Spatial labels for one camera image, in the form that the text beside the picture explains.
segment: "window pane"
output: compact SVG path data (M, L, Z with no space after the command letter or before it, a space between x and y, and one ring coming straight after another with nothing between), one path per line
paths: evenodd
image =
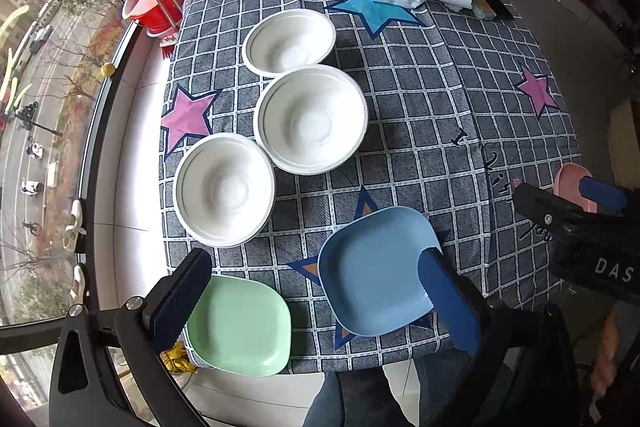
M76 255L63 248L65 227L103 81L100 67L126 24L120 0L0 0L0 23L5 325L60 316L68 308Z
M49 401L49 387L56 346L0 355L0 377L9 391L28 411Z

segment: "person's leg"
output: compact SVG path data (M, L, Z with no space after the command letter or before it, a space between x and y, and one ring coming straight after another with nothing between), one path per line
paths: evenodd
M412 427L381 367L325 373L303 427Z
M414 359L420 381L420 427L429 425L446 403L470 360L468 353L457 349L446 349Z

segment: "pink star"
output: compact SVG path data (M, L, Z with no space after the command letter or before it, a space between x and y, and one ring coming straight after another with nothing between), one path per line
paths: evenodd
M213 133L205 113L222 89L216 89L203 96L192 97L178 86L175 90L172 108L162 117L160 126L164 129L164 158L167 158L185 136L204 138Z
M536 116L540 118L545 107L555 107L559 109L554 97L549 92L549 79L546 75L534 76L531 71L522 66L522 74L524 82L519 83L516 87L523 93L528 94L533 103L533 110Z

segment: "checkered tablecloth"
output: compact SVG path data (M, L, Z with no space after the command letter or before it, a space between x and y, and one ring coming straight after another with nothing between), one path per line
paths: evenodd
M325 239L370 206L412 206L446 236L445 256L490 300L533 309L560 282L547 269L548 250L531 223L514 213L514 179L550 189L562 163L580 162L558 86L539 46L508 0L512 21L480 22L439 2L414 10L423 24L393 22L375 39L357 15L326 10L339 0L186 0L163 110L177 86L197 96L221 89L207 113L213 132L254 134L255 104L269 78L242 63L241 46L261 19L284 9L326 13L337 29L325 63L351 75L369 105L364 142L344 165L319 176L276 169L276 203L264 229L242 247L204 247L173 208L175 169L196 139L165 157L159 151L162 231L171 271L193 247L210 252L213 271L275 288L292 318L285 373L347 370L397 362L450 346L434 312L377 338L339 346L335 317L322 288L289 263L318 254ZM559 109L540 118L515 86L523 69L547 75ZM191 359L199 359L189 344Z

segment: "floor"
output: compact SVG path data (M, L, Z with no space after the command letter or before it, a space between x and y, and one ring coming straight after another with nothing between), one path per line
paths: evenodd
M553 0L511 0L548 58L572 115L585 165L611 180L606 130L610 109L625 96L621 50L606 28L584 23ZM168 60L154 46L134 94L127 123L115 205L117 298L145 295L164 275L158 194L158 140ZM597 329L598 295L578 293L568 314L572 337ZM417 424L418 381L412 362L385 366L396 400ZM244 427L299 427L322 384L322 375L238 377L201 369L186 395L207 417Z

